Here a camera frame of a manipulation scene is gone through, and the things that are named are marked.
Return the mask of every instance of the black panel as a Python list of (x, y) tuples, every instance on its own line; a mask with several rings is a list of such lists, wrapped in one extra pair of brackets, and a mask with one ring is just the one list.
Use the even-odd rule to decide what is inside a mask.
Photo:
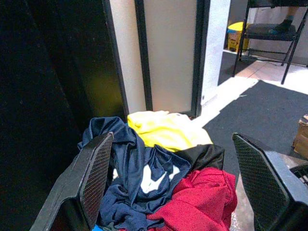
[(93, 116), (125, 119), (101, 0), (28, 2), (80, 129)]
[(0, 230), (29, 230), (81, 137), (27, 4), (0, 12)]

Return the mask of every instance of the black door frame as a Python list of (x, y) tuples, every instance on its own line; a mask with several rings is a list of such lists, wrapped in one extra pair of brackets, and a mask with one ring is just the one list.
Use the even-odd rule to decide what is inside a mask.
[[(208, 28), (210, 0), (197, 0), (196, 29), (194, 44), (193, 80), (192, 80), (192, 106), (191, 110), (181, 112), (189, 117), (201, 114), (202, 84), (205, 62), (206, 36)], [(152, 90), (149, 68), (149, 54), (147, 47), (145, 11), (143, 0), (135, 0), (141, 66), (143, 74), (144, 94), (147, 110), (153, 110)]]

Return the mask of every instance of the floor tile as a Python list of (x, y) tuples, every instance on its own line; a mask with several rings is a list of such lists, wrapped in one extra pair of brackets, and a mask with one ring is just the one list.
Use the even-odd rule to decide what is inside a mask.
[(245, 77), (249, 78), (251, 77), (256, 71), (258, 71), (260, 68), (262, 68), (266, 62), (260, 62), (260, 61), (255, 61), (251, 65), (249, 65), (247, 68), (242, 70), (241, 72), (236, 74), (236, 77)]

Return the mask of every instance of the yellow container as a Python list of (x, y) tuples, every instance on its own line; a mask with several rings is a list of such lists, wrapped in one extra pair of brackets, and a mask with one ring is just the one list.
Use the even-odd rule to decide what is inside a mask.
[[(240, 45), (243, 22), (238, 22), (228, 26), (228, 50), (237, 52)], [(249, 39), (244, 39), (243, 49), (248, 48)]]

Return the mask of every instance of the gray carpet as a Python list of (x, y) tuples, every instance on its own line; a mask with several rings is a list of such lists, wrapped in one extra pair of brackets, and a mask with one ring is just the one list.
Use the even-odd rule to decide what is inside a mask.
[(308, 95), (258, 82), (227, 105), (205, 125), (214, 144), (225, 148), (224, 169), (238, 178), (239, 167), (232, 134), (260, 140), (274, 150), (290, 154), (298, 121), (308, 113)]

